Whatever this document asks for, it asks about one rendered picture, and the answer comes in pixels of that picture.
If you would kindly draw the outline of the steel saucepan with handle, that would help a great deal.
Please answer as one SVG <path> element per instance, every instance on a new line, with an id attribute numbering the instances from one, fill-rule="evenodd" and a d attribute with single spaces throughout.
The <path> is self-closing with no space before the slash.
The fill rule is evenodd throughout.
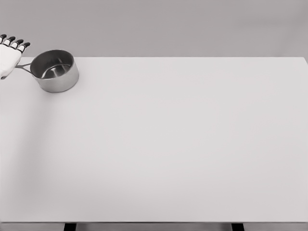
<path id="1" fill-rule="evenodd" d="M 39 54 L 29 64 L 16 68 L 29 72 L 47 92 L 59 93 L 71 89 L 79 80 L 73 55 L 64 50 L 50 50 Z"/>

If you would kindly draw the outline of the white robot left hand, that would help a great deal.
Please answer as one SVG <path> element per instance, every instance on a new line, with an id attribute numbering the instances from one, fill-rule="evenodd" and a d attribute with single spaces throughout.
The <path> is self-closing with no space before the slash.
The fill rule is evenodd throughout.
<path id="1" fill-rule="evenodd" d="M 23 39 L 16 40 L 15 36 L 7 37 L 6 34 L 0 35 L 0 79 L 5 79 L 20 62 L 21 57 L 30 42 Z"/>

